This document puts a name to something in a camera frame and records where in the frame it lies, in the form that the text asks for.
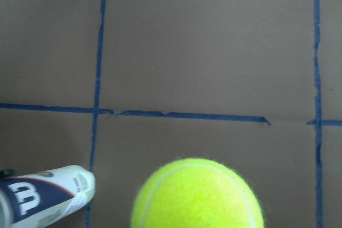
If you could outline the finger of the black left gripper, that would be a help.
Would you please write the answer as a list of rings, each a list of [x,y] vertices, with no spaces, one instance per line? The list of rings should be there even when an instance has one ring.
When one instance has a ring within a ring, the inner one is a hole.
[[[2,169],[0,170],[0,178],[6,178],[14,175],[13,169]]]

